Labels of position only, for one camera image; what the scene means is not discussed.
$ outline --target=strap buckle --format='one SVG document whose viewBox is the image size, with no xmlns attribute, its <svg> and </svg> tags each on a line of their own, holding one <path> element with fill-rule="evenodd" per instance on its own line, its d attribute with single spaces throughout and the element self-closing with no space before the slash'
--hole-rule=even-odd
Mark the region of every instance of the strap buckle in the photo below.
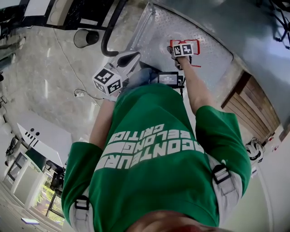
<svg viewBox="0 0 290 232">
<path fill-rule="evenodd" d="M 76 199 L 74 203 L 74 207 L 76 209 L 89 210 L 89 203 L 90 203 L 90 200 L 88 197 L 80 196 L 79 198 Z"/>
<path fill-rule="evenodd" d="M 213 169 L 213 179 L 217 184 L 229 179 L 231 177 L 230 172 L 224 164 L 219 164 Z"/>
</svg>

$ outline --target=wooden wall panel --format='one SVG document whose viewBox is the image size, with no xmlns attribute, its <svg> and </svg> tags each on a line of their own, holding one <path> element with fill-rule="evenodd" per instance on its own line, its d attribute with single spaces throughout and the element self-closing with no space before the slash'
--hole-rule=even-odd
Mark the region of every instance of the wooden wall panel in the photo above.
<svg viewBox="0 0 290 232">
<path fill-rule="evenodd" d="M 241 123 L 244 127 L 246 127 L 254 137 L 256 137 L 259 141 L 262 141 L 263 138 L 253 129 L 251 128 L 239 115 L 237 115 L 234 111 L 232 111 L 228 106 L 224 107 L 224 111 L 227 113 L 233 113 L 237 116 L 239 123 Z"/>
<path fill-rule="evenodd" d="M 267 98 L 266 94 L 258 84 L 258 82 L 254 79 L 254 77 L 251 77 L 246 84 L 246 86 L 250 89 L 250 91 L 256 96 L 258 101 L 261 103 L 262 106 L 264 106 L 265 111 L 267 112 L 268 116 L 272 120 L 273 124 L 275 126 L 279 126 L 280 121 L 278 119 L 278 116 L 276 115 L 275 110 L 273 109 L 273 106 L 271 105 L 269 99 Z"/>
<path fill-rule="evenodd" d="M 263 121 L 259 118 L 259 116 L 253 111 L 253 109 L 241 98 L 240 95 L 234 94 L 231 102 L 241 109 L 241 111 L 245 114 L 245 116 L 254 123 L 257 128 L 263 133 L 263 135 L 268 135 L 270 133 L 267 126 L 263 123 Z"/>
<path fill-rule="evenodd" d="M 254 77 L 246 72 L 226 98 L 222 108 L 236 114 L 239 122 L 261 142 L 271 136 L 280 124 L 264 91 Z"/>
</svg>

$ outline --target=shoe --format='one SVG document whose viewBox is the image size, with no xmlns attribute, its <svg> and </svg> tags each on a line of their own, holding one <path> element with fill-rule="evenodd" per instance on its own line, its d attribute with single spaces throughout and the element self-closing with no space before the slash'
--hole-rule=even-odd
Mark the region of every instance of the shoe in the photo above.
<svg viewBox="0 0 290 232">
<path fill-rule="evenodd" d="M 20 42 L 19 42 L 19 49 L 22 49 L 23 48 L 23 45 L 25 44 L 25 41 L 26 41 L 26 37 L 23 37 Z"/>
<path fill-rule="evenodd" d="M 16 55 L 15 55 L 15 53 L 13 53 L 13 54 L 12 54 L 11 63 L 15 63 L 15 59 L 16 59 Z"/>
</svg>

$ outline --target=white appliance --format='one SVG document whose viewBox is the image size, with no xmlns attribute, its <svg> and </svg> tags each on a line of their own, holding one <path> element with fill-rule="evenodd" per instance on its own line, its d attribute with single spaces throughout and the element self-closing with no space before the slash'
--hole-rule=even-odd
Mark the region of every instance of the white appliance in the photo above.
<svg viewBox="0 0 290 232">
<path fill-rule="evenodd" d="M 21 114 L 17 125 L 29 147 L 55 164 L 61 167 L 65 165 L 72 145 L 71 133 L 31 111 Z"/>
</svg>

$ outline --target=person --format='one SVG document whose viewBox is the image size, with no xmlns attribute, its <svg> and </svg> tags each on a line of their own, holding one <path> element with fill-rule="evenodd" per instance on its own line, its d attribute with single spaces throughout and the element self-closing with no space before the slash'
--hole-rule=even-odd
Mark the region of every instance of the person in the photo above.
<svg viewBox="0 0 290 232">
<path fill-rule="evenodd" d="M 247 189 L 250 161 L 236 116 L 215 109 L 189 60 L 178 61 L 196 138 L 178 92 L 148 84 L 156 77 L 150 69 L 136 73 L 139 83 L 133 79 L 116 103 L 103 101 L 89 143 L 71 147 L 62 208 L 77 231 L 226 231 L 218 226 Z M 73 221 L 81 200 L 81 210 L 93 211 L 86 230 Z"/>
<path fill-rule="evenodd" d="M 23 37 L 19 42 L 10 45 L 0 46 L 0 71 L 15 62 L 15 52 L 23 48 L 26 38 Z"/>
</svg>

